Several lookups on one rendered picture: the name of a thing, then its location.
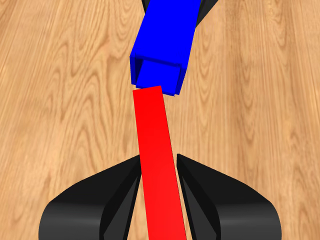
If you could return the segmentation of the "blue hollow socket block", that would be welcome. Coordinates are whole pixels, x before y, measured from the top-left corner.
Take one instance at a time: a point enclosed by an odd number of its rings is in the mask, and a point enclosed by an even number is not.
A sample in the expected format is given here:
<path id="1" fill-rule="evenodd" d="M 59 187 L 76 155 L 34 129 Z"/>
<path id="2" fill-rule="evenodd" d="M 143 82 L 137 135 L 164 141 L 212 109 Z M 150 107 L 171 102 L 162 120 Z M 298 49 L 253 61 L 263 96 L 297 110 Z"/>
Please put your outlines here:
<path id="1" fill-rule="evenodd" d="M 150 0 L 130 53 L 131 83 L 179 95 L 202 0 Z"/>

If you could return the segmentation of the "thin red peg bar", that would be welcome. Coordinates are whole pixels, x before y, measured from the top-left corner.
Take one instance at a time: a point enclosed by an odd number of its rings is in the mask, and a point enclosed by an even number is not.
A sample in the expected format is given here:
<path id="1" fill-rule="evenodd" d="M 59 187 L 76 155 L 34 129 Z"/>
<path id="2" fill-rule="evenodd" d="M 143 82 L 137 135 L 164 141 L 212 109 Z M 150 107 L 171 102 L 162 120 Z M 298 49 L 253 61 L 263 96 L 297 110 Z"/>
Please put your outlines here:
<path id="1" fill-rule="evenodd" d="M 187 240 L 162 89 L 133 91 L 149 240 Z"/>

